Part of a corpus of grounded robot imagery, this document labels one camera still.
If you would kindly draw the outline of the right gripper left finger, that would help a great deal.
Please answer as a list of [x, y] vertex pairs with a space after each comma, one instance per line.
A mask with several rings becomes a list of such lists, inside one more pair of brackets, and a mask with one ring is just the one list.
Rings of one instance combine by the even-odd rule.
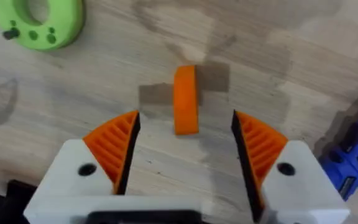
[[140, 131], [137, 110], [63, 143], [37, 188], [39, 197], [123, 195]]

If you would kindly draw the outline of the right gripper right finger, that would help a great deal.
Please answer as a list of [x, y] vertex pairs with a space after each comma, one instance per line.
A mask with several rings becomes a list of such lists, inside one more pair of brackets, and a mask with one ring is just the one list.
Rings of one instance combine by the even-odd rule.
[[311, 152], [261, 120], [234, 111], [231, 124], [255, 223], [342, 223], [345, 201]]

